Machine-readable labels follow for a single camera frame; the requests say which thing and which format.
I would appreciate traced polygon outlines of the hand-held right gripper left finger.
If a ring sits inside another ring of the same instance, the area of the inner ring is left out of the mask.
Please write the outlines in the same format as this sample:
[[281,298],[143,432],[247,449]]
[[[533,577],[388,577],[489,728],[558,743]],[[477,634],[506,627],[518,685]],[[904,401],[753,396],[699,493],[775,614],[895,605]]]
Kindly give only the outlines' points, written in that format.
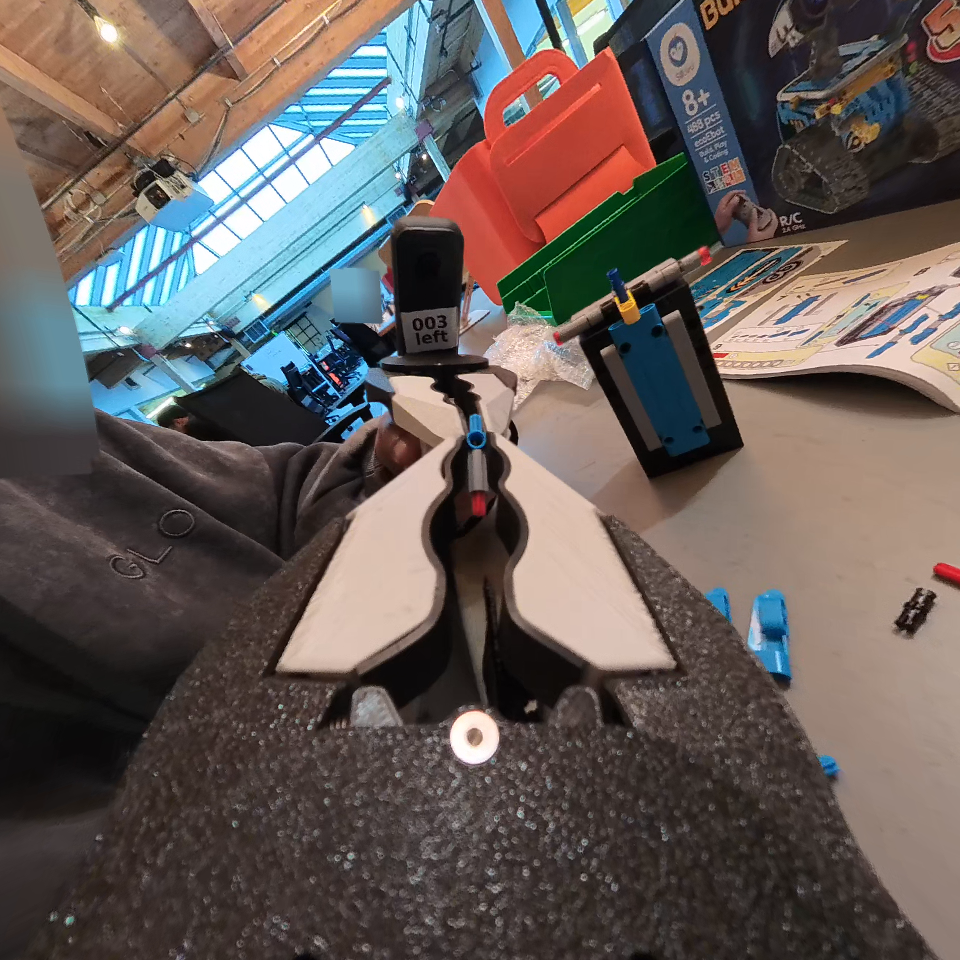
[[440,678],[448,585],[431,525],[453,495],[462,445],[442,441],[350,514],[276,674],[380,686],[395,699],[415,699]]

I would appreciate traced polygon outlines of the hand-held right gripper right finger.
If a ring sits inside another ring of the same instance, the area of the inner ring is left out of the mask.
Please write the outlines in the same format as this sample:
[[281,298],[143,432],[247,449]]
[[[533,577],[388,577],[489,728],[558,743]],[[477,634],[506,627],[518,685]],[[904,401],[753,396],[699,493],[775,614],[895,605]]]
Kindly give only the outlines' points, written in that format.
[[495,529],[506,551],[497,656],[534,699],[675,672],[678,661],[594,505],[507,439]]

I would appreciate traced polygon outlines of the blue grey axle assembly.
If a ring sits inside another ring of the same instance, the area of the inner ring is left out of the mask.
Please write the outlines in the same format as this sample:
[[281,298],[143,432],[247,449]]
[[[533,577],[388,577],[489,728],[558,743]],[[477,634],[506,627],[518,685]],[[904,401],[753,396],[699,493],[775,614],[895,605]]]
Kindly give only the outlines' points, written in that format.
[[480,413],[467,418],[466,445],[466,491],[469,497],[470,514],[483,520],[488,510],[490,482],[488,477],[488,431]]

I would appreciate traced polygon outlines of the person's left forearm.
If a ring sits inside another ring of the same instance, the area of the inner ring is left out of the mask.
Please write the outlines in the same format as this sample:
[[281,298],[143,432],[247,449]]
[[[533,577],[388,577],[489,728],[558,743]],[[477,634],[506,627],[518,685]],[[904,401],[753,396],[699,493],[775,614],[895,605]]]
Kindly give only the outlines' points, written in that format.
[[375,456],[383,419],[341,443],[254,447],[192,440],[204,490],[197,504],[228,529],[289,559],[395,478],[381,474]]

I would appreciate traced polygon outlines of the grey desk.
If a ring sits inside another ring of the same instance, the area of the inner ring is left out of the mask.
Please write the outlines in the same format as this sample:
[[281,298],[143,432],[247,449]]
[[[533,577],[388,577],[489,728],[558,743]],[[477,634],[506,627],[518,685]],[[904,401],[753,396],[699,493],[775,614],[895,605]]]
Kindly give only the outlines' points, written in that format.
[[[958,958],[958,415],[852,374],[727,381],[744,446],[649,480],[601,390],[539,383],[520,447],[618,517],[734,626],[783,591],[786,698],[888,891],[940,958]],[[915,635],[894,621],[937,594]]]

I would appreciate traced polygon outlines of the person's left hand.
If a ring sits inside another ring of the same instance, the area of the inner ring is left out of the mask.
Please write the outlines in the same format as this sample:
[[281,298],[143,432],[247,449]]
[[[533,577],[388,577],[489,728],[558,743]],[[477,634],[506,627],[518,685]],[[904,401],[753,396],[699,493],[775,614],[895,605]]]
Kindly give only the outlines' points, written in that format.
[[410,469],[424,454],[423,442],[388,417],[377,427],[373,451],[379,472],[390,478]]

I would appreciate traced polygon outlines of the clear plastic bag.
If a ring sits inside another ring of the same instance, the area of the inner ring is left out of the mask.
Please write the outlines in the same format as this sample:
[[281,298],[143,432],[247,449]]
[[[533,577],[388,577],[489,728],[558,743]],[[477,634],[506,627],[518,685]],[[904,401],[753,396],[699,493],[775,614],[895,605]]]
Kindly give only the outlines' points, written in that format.
[[485,351],[492,366],[515,375],[514,409],[519,409],[541,382],[564,382],[584,391],[594,384],[595,374],[580,342],[558,343],[555,330],[545,315],[518,303],[507,315],[505,329]]

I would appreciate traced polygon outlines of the black blue brick model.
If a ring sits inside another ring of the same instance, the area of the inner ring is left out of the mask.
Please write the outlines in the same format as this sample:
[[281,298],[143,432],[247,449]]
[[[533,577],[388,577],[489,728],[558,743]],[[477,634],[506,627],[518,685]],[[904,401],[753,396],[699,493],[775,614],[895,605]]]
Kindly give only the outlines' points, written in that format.
[[688,282],[711,261],[701,246],[631,281],[611,269],[609,292],[554,329],[579,343],[650,479],[744,447]]

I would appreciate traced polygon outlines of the black office chair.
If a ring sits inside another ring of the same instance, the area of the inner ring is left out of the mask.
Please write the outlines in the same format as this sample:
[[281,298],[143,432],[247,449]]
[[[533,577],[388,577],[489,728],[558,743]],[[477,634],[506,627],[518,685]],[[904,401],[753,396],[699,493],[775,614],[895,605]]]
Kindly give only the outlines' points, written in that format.
[[327,430],[326,419],[242,368],[210,386],[178,397],[192,434],[207,441],[251,447],[309,445]]

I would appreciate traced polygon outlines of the green plastic bin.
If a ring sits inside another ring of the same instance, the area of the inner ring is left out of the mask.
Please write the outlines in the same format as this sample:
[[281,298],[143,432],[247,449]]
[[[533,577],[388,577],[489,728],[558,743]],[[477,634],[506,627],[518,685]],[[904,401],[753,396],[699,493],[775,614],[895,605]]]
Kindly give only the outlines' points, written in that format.
[[517,305],[555,324],[610,293],[607,272],[631,281],[666,258],[719,243],[714,214],[683,154],[639,176],[497,283],[506,314]]

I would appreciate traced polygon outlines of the ceiling mounted device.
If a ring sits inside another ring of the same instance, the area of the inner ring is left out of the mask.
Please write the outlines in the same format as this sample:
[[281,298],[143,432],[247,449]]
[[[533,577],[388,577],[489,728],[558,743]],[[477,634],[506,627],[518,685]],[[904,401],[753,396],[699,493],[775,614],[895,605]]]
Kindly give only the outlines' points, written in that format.
[[166,157],[140,169],[131,188],[135,214],[172,233],[188,234],[214,207],[213,198]]

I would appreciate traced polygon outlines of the blue sticker sheet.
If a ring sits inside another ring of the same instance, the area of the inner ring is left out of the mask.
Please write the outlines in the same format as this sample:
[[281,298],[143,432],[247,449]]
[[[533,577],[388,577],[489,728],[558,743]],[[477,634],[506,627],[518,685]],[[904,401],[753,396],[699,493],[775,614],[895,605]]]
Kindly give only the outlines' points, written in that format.
[[707,341],[741,321],[769,296],[847,240],[742,248],[695,279],[691,293]]

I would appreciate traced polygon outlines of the black connector pin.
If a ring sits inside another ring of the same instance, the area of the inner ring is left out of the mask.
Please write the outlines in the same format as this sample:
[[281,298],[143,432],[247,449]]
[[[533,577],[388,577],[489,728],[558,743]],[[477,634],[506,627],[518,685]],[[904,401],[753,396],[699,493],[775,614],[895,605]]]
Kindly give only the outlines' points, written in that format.
[[925,587],[915,588],[894,619],[894,629],[901,634],[915,636],[929,619],[936,600],[935,591]]

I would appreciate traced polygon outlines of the ceiling lamp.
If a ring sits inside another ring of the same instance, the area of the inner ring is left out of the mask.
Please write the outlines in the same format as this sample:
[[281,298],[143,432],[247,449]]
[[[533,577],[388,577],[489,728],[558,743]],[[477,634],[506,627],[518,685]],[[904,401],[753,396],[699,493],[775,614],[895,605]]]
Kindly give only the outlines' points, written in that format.
[[77,3],[93,23],[97,36],[103,43],[110,47],[118,47],[121,45],[119,30],[111,20],[103,16],[96,6],[92,6],[86,1],[78,1]]

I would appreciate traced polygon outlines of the robot kit box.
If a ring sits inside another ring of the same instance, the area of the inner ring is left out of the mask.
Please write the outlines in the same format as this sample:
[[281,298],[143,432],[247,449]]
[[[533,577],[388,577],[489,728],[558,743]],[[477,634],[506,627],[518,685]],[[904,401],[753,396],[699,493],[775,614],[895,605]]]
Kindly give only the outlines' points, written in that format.
[[958,199],[957,1],[674,2],[644,43],[727,247]]

